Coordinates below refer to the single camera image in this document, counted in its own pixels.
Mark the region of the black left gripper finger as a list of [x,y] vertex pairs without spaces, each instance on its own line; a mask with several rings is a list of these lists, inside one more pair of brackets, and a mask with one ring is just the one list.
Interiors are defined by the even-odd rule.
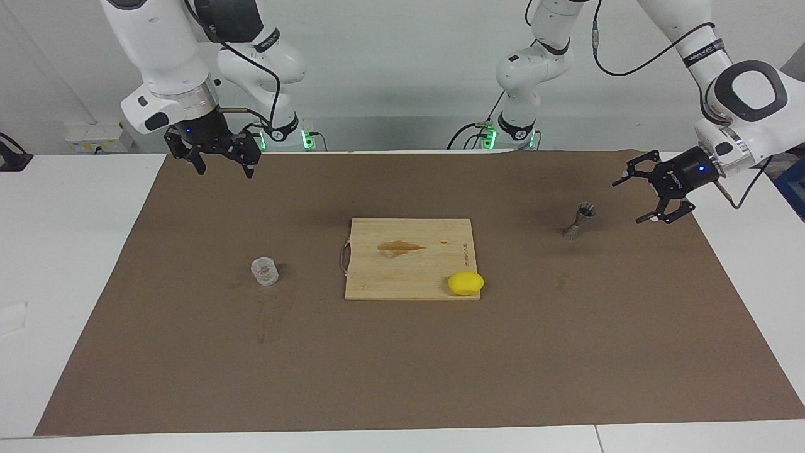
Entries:
[[[641,215],[635,219],[636,224],[646,223],[647,221],[658,221],[663,224],[671,224],[679,218],[684,217],[693,212],[696,207],[688,200],[687,196],[690,191],[660,191],[655,189],[658,203],[654,210],[647,214]],[[671,212],[667,212],[667,208],[671,201],[676,200],[679,205]]]
[[661,158],[658,150],[641,153],[638,157],[627,161],[621,177],[613,181],[612,187],[616,188],[632,178],[639,178],[644,179],[652,188],[655,188],[653,173],[659,163],[661,163]]

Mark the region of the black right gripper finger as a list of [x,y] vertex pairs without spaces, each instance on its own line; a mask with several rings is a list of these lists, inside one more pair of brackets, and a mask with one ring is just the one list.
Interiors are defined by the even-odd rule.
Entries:
[[241,132],[217,138],[213,143],[213,154],[236,162],[242,167],[245,177],[251,179],[262,151],[250,132]]
[[165,131],[165,142],[173,158],[186,161],[193,166],[193,169],[195,169],[199,175],[204,175],[207,167],[201,157],[199,149],[192,145],[187,145],[181,137],[181,134],[179,134],[179,130],[174,126],[167,127]]

